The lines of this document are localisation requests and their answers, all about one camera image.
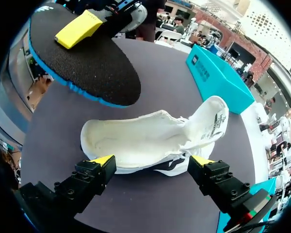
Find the shoe label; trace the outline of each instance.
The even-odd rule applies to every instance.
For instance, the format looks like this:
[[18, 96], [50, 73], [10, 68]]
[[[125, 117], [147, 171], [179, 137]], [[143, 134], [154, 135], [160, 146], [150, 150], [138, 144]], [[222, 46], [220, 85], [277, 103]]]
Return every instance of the shoe label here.
[[224, 132], [224, 123], [226, 120], [226, 115], [224, 110], [219, 111], [214, 117], [214, 123], [207, 126], [204, 129], [204, 133], [201, 136], [201, 140], [210, 139], [216, 134]]

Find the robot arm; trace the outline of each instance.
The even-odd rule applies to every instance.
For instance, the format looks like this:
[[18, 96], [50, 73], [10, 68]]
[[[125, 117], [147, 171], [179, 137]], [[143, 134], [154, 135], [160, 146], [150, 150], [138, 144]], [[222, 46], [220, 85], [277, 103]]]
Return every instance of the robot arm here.
[[[75, 165], [70, 177], [54, 184], [55, 192], [38, 182], [35, 186], [31, 183], [22, 186], [15, 196], [39, 231], [101, 232], [78, 222], [74, 216], [82, 213], [95, 195], [103, 193], [115, 171], [113, 155], [83, 160]], [[214, 162], [191, 156], [188, 172], [204, 196], [209, 195], [223, 213], [230, 215], [225, 232], [260, 222], [276, 201], [264, 189], [251, 195], [250, 184], [234, 177], [229, 165], [221, 160]]]

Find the cable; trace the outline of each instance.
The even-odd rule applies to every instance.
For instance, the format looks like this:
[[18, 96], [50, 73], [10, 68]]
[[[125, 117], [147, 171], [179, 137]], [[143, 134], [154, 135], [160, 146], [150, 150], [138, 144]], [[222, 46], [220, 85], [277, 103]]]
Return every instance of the cable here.
[[240, 229], [237, 229], [235, 231], [231, 231], [231, 233], [245, 232], [247, 230], [252, 230], [252, 229], [257, 228], [257, 227], [272, 225], [274, 223], [275, 223], [275, 221], [266, 221], [266, 222], [259, 222], [259, 223], [255, 223], [255, 224], [250, 224], [250, 225], [241, 227]]

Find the white shoe upper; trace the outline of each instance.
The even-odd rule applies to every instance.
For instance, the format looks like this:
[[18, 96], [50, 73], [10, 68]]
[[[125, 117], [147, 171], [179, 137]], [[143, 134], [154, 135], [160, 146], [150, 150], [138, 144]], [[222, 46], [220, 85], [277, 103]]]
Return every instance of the white shoe upper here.
[[81, 146], [90, 160], [114, 154], [117, 173], [127, 174], [190, 155], [208, 159], [227, 121], [226, 103], [212, 96], [189, 119], [160, 110], [135, 119], [89, 120]]

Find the monitor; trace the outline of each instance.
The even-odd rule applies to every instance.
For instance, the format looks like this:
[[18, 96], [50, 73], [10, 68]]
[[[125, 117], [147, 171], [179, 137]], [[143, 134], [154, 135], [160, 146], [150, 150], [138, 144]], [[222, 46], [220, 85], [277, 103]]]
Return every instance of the monitor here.
[[173, 11], [173, 7], [172, 6], [165, 6], [165, 12], [171, 13]]
[[182, 10], [177, 10], [176, 16], [183, 16], [184, 19], [189, 19], [190, 13], [184, 12]]

